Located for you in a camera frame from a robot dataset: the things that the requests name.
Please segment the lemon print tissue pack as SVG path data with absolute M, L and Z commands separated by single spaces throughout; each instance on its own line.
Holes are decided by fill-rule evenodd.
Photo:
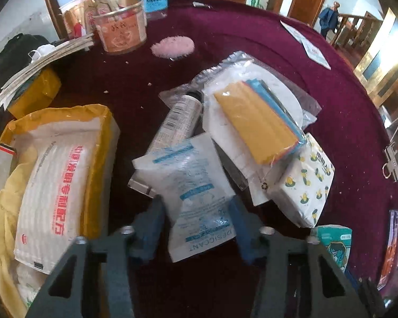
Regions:
M 282 213 L 299 228 L 314 228 L 320 218 L 335 166 L 312 134 L 267 193 Z

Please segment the yellow blue sponge cloths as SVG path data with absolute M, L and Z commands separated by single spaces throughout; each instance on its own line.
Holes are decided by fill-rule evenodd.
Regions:
M 264 81 L 237 81 L 213 96 L 257 164 L 273 164 L 307 142 L 302 129 Z

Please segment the white pack red lettering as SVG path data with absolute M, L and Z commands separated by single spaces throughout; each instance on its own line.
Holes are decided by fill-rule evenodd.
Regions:
M 49 274 L 80 234 L 80 216 L 98 132 L 37 139 L 15 237 L 15 259 Z

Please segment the stack of newspapers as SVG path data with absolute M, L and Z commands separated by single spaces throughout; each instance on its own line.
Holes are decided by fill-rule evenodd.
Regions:
M 38 58 L 31 60 L 25 68 L 15 73 L 1 87 L 0 109 L 3 108 L 5 111 L 20 86 L 46 66 L 72 53 L 92 47 L 94 45 L 93 36 L 94 34 L 90 33 L 79 38 L 64 41 L 60 45 L 51 48 L 45 55 L 41 54 L 38 50 L 34 50 L 35 53 L 39 54 Z

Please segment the pink scrub pad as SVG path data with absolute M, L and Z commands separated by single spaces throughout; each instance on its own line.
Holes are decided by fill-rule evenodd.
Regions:
M 192 54 L 195 43 L 186 36 L 166 37 L 150 47 L 152 54 L 158 58 L 178 59 Z

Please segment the silver barcode tube pouch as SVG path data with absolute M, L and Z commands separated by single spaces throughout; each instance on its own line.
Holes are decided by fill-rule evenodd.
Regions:
M 190 90 L 182 95 L 171 107 L 146 152 L 173 147 L 189 139 L 193 135 L 202 110 L 202 93 Z

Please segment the orange clear plastic jar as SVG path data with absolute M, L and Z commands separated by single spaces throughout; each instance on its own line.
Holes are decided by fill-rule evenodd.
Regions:
M 109 54 L 130 52 L 146 41 L 142 0 L 93 0 L 93 21 L 103 49 Z

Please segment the yellow cardboard box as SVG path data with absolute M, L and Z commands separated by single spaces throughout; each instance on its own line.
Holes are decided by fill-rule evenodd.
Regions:
M 42 275 L 77 236 L 107 231 L 120 130 L 110 109 L 45 108 L 9 122 L 0 137 L 0 300 L 25 317 Z

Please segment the yellow soft cloth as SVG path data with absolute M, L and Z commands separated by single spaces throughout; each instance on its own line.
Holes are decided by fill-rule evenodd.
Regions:
M 36 149 L 29 147 L 20 155 L 17 166 L 0 190 L 0 297 L 11 317 L 25 317 L 27 312 L 10 274 L 10 266 L 15 259 L 13 251 L 20 206 L 36 160 Z

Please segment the person in blue jacket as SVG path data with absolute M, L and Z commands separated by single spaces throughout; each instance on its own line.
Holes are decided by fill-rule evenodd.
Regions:
M 331 7 L 326 7 L 318 15 L 320 34 L 325 39 L 329 31 L 334 31 L 339 23 L 340 3 L 335 1 Z

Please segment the white blue desiccant packet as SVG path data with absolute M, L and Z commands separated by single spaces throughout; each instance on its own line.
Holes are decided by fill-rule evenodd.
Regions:
M 178 262 L 234 238 L 228 213 L 235 196 L 213 140 L 202 133 L 133 160 L 138 176 L 165 204 L 171 222 L 168 251 Z

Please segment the clear bag white masks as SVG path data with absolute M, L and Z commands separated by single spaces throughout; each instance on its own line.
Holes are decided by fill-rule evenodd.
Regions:
M 249 188 L 254 205 L 265 203 L 290 154 L 305 144 L 303 131 L 315 122 L 320 104 L 242 51 L 159 97 L 172 107 L 193 90 L 203 94 L 202 127 L 223 152 L 224 167 L 240 188 Z

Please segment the teal tissue pack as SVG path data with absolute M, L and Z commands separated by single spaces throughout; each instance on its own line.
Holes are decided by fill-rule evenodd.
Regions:
M 340 225 L 316 226 L 311 230 L 331 254 L 335 263 L 345 272 L 352 247 L 352 229 Z

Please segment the black sofa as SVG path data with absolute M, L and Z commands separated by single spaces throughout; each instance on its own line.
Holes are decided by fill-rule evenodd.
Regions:
M 0 85 L 31 63 L 30 51 L 49 41 L 41 35 L 17 34 L 0 53 Z

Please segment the yellow tin can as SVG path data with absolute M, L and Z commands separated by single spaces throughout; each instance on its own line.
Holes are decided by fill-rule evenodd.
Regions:
M 49 107 L 61 88 L 59 76 L 47 66 L 18 88 L 7 110 L 22 118 L 34 111 Z

